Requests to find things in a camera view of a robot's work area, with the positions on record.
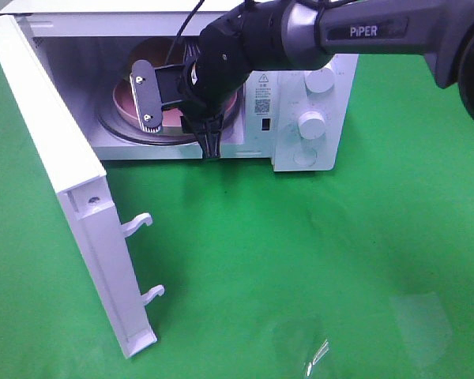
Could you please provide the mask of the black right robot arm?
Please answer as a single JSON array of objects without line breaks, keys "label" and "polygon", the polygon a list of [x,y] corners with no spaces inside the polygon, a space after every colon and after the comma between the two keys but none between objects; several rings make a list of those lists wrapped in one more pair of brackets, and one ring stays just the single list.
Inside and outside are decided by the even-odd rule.
[{"label": "black right robot arm", "polygon": [[202,29],[179,86],[182,124],[220,156],[222,105],[254,71],[323,67],[336,54],[418,54],[474,119],[474,1],[246,1]]}]

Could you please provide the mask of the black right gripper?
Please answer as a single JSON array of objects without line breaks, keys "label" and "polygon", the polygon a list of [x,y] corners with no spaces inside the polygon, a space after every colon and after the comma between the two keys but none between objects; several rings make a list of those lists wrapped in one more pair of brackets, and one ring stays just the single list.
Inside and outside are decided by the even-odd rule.
[{"label": "black right gripper", "polygon": [[183,71],[179,82],[182,130],[195,134],[203,159],[220,158],[223,114],[238,90],[239,76],[221,70]]}]

